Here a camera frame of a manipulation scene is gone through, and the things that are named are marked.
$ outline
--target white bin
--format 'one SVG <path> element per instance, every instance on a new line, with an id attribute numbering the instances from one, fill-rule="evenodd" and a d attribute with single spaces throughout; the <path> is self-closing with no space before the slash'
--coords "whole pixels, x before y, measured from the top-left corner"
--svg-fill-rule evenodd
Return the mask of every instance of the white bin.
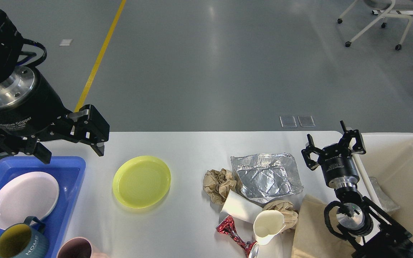
<path id="1" fill-rule="evenodd" d="M 362 137 L 366 154 L 355 157 L 364 166 L 365 171 L 358 166 L 362 177 L 366 173 L 377 178 L 385 194 L 401 206 L 392 217 L 413 234 L 413 133 L 364 133 Z"/>

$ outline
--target white plate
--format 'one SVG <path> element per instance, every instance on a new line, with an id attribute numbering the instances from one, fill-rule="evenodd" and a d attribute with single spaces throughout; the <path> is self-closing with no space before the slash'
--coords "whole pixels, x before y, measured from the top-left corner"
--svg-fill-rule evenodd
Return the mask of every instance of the white plate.
<path id="1" fill-rule="evenodd" d="M 45 172 L 12 179 L 0 190 L 0 229 L 22 223 L 28 216 L 44 219 L 54 209 L 59 192 L 57 180 Z"/>

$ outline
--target crumpled brown paper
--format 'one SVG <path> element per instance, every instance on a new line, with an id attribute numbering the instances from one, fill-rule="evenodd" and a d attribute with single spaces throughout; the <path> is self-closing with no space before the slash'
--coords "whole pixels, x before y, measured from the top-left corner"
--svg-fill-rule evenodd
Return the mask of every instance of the crumpled brown paper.
<path id="1" fill-rule="evenodd" d="M 208 170 L 203 178 L 203 190 L 214 204 L 224 204 L 231 189 L 235 189 L 237 180 L 231 171 L 222 169 Z"/>
<path id="2" fill-rule="evenodd" d="M 297 224 L 299 214 L 297 214 L 297 211 L 294 209 L 294 204 L 290 201 L 271 201 L 266 204 L 264 208 L 262 208 L 262 210 L 277 210 L 283 214 L 283 216 L 285 217 L 286 226 L 283 228 L 281 233 L 294 228 Z"/>
<path id="3" fill-rule="evenodd" d="M 355 249 L 348 241 L 332 235 L 324 224 L 324 204 L 319 199 L 305 195 L 300 206 L 299 221 L 295 229 L 291 258 L 347 258 Z M 336 226 L 336 214 L 331 212 L 331 222 Z"/>

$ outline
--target white table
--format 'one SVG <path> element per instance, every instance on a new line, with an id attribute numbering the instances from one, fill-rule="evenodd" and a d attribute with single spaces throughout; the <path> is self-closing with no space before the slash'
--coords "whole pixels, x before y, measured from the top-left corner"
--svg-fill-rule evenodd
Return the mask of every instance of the white table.
<path id="1" fill-rule="evenodd" d="M 111 258 L 243 258 L 243 250 L 215 227 L 220 207 L 202 189 L 205 172 L 231 169 L 231 156 L 256 153 L 291 153 L 297 162 L 304 191 L 289 196 L 296 208 L 311 194 L 329 203 L 337 200 L 328 188 L 321 168 L 309 170 L 300 151 L 307 134 L 317 147 L 338 142 L 339 132 L 113 132 L 105 144 L 105 156 L 86 145 L 66 141 L 46 143 L 55 156 L 79 156 L 87 163 L 85 178 L 64 241 L 89 238 Z M 171 170 L 171 188 L 154 207 L 129 211 L 112 194 L 112 181 L 127 160 L 159 157 Z M 359 191 L 369 196 L 362 180 Z M 251 224 L 236 220 L 243 240 L 251 240 Z M 293 234 L 275 238 L 261 247 L 261 255 L 290 257 Z"/>

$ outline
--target chair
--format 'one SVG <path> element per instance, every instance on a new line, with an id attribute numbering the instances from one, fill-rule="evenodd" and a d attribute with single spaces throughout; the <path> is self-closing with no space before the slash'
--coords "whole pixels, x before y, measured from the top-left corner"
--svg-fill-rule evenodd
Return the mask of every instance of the chair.
<path id="1" fill-rule="evenodd" d="M 346 13 L 348 13 L 351 8 L 353 8 L 359 0 L 355 0 L 337 19 L 337 23 L 342 23 L 342 18 Z M 401 40 L 396 45 L 395 49 L 400 50 L 402 48 L 402 44 L 404 39 L 406 39 L 406 35 L 409 31 L 409 27 L 412 24 L 412 17 L 410 15 L 401 14 L 400 11 L 404 10 L 413 10 L 413 0 L 364 0 L 364 3 L 369 6 L 370 8 L 379 11 L 379 15 L 375 18 L 371 23 L 369 23 L 364 29 L 362 29 L 358 34 L 356 34 L 350 41 L 345 43 L 346 47 L 351 46 L 357 38 L 359 38 L 363 33 L 365 33 L 369 28 L 372 27 L 375 23 L 377 23 L 380 19 L 386 17 L 392 18 L 403 18 L 408 20 L 408 24 L 406 29 L 404 30 L 403 36 Z M 382 28 L 386 27 L 385 21 L 382 23 Z"/>

